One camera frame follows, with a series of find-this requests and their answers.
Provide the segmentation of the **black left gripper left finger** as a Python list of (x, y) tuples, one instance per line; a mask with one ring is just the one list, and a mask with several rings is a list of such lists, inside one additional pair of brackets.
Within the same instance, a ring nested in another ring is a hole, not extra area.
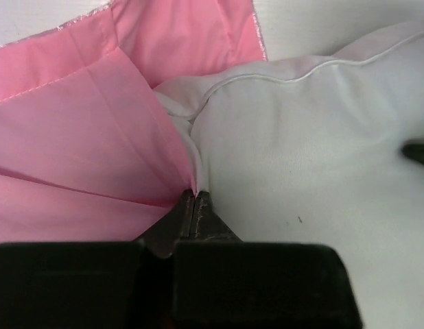
[(142, 328), (162, 317), (194, 200), (185, 191), (130, 241), (0, 244), (0, 328)]

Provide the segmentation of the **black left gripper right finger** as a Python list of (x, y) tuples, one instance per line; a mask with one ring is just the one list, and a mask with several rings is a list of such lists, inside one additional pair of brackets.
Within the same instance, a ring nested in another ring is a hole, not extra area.
[(361, 328), (338, 253), (308, 243), (249, 243), (201, 192), (173, 254), (176, 328)]

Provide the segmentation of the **white pillow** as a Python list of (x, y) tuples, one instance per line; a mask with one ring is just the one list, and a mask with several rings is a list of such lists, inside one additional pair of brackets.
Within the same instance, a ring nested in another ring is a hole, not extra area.
[(237, 235), (330, 245), (367, 328), (424, 328), (424, 20), (154, 91)]

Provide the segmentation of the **pink fabric pillowcase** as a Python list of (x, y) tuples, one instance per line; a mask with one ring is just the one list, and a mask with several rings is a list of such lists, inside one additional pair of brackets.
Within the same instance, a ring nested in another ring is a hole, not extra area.
[(196, 186), (154, 94), (264, 60), (251, 1), (111, 1), (0, 48), (0, 243), (127, 241)]

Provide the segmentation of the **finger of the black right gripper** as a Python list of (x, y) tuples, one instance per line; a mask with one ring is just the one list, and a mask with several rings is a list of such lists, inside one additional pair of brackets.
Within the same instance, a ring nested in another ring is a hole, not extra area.
[(424, 165), (424, 143), (406, 143), (401, 153), (405, 158)]

